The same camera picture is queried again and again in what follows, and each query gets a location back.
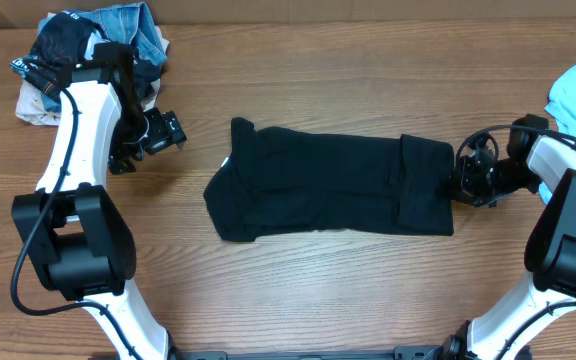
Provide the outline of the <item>black t-shirt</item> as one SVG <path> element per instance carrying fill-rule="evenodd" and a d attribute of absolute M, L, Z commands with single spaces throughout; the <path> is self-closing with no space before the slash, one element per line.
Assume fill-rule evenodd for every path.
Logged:
<path fill-rule="evenodd" d="M 231 153 L 204 199 L 225 241 L 345 229 L 451 236 L 453 166 L 445 142 L 258 130 L 235 118 Z"/>

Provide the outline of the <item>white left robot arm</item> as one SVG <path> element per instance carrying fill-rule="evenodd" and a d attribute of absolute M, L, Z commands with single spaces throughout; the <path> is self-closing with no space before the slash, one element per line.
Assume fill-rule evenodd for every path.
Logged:
<path fill-rule="evenodd" d="M 61 119 L 48 166 L 33 193 L 15 197 L 23 240 L 10 282 L 15 307 L 31 316 L 85 309 L 120 359 L 179 359 L 134 276 L 132 233 L 107 192 L 107 176 L 132 173 L 145 155 L 182 147 L 173 112 L 143 110 L 127 45 L 95 45 L 91 59 L 28 67 L 54 85 Z"/>

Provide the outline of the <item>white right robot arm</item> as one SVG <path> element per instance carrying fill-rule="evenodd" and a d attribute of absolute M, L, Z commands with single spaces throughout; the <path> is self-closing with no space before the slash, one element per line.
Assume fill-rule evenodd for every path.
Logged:
<path fill-rule="evenodd" d="M 465 322 L 431 353 L 433 359 L 528 359 L 530 342 L 557 319 L 576 311 L 576 138 L 527 114 L 507 127 L 507 158 L 493 128 L 462 143 L 450 179 L 454 200 L 494 206 L 519 189 L 551 198 L 524 252 L 525 272 L 488 312 Z"/>

